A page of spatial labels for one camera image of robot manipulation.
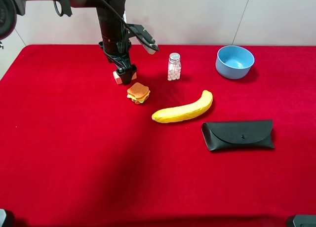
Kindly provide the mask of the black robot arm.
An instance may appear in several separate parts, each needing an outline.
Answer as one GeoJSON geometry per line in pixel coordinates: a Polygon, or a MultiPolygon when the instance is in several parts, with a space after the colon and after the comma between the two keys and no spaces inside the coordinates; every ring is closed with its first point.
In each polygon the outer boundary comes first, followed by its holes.
{"type": "MultiPolygon", "coordinates": [[[[0,38],[8,37],[14,30],[17,15],[25,14],[26,2],[30,0],[0,0],[0,38]]],[[[58,16],[71,16],[72,8],[92,7],[97,11],[102,41],[99,46],[110,63],[117,66],[116,74],[122,84],[130,84],[136,74],[136,66],[131,63],[129,49],[131,42],[128,34],[130,26],[125,22],[126,0],[51,0],[58,16]]]]}

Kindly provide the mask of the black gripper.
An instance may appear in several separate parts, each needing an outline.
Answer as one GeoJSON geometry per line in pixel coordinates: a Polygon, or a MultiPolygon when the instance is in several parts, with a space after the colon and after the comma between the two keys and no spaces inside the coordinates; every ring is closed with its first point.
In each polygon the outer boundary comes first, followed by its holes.
{"type": "Polygon", "coordinates": [[[103,50],[108,61],[114,63],[117,67],[129,67],[127,69],[118,68],[115,70],[115,81],[117,84],[128,85],[132,80],[136,79],[137,68],[131,65],[129,57],[129,47],[119,51],[117,42],[101,41],[99,47],[103,50]]]}

